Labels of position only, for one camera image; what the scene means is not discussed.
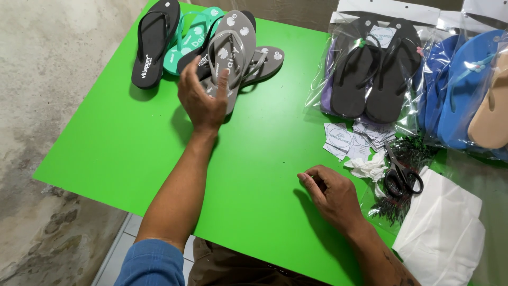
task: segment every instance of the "floor tile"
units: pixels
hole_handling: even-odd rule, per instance
[[[191,272],[192,265],[194,265],[194,262],[183,259],[183,278],[185,278],[185,286],[188,283],[189,273]]]
[[[120,274],[120,268],[123,263],[123,259],[125,259],[125,255],[129,250],[129,247],[132,246],[134,240],[136,238],[132,235],[123,233],[116,245],[111,258],[106,264],[106,268],[99,278],[99,282],[97,286],[112,286],[115,284],[116,278]]]
[[[132,214],[132,217],[129,220],[129,222],[127,223],[127,227],[125,227],[124,232],[126,232],[126,233],[128,233],[128,234],[130,234],[132,236],[137,236],[138,235],[139,226],[141,225],[141,220],[142,219],[143,219],[142,216]]]
[[[194,262],[194,252],[193,252],[193,247],[192,247],[192,243],[194,242],[194,238],[196,238],[195,236],[191,235],[189,237],[189,239],[187,240],[186,244],[185,244],[185,248],[183,250],[183,258],[185,259],[188,259],[192,262]]]

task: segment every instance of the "blue sleeve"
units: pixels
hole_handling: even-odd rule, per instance
[[[133,244],[125,256],[115,286],[185,286],[183,255],[173,245],[158,239]]]

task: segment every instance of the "pink flower decoration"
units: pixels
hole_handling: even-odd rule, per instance
[[[416,47],[416,52],[419,53],[423,58],[423,49],[421,47]]]

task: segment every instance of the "hand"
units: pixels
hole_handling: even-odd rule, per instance
[[[348,237],[355,227],[366,222],[350,179],[323,165],[299,173],[298,179],[323,218],[344,236]]]
[[[214,134],[226,116],[228,72],[223,70],[220,74],[217,95],[213,98],[205,93],[196,74],[200,58],[197,56],[180,74],[178,98],[190,117],[194,131]]]

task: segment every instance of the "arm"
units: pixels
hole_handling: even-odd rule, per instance
[[[210,153],[228,104],[225,71],[218,81],[217,98],[210,97],[196,75],[199,59],[196,57],[184,69],[178,83],[178,98],[194,130],[182,156],[148,207],[135,242],[159,239],[183,252],[198,222]]]
[[[318,165],[299,173],[321,215],[349,241],[371,286],[421,286],[363,217],[351,180]]]

